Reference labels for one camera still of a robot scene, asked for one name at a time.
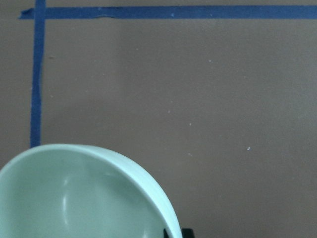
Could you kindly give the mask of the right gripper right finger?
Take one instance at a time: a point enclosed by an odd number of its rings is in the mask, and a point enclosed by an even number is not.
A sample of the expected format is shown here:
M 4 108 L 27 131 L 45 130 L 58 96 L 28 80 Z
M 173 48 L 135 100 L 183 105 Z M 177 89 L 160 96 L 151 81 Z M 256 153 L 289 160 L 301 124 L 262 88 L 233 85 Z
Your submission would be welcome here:
M 194 231 L 191 228 L 182 228 L 181 232 L 183 238 L 195 238 Z

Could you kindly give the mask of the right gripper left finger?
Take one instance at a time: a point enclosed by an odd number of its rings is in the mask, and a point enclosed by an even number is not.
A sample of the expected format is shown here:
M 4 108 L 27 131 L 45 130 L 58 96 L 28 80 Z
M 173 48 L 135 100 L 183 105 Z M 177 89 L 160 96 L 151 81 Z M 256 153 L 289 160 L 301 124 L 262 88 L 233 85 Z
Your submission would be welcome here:
M 163 229 L 163 237 L 164 238 L 169 238 L 168 232 L 166 229 Z

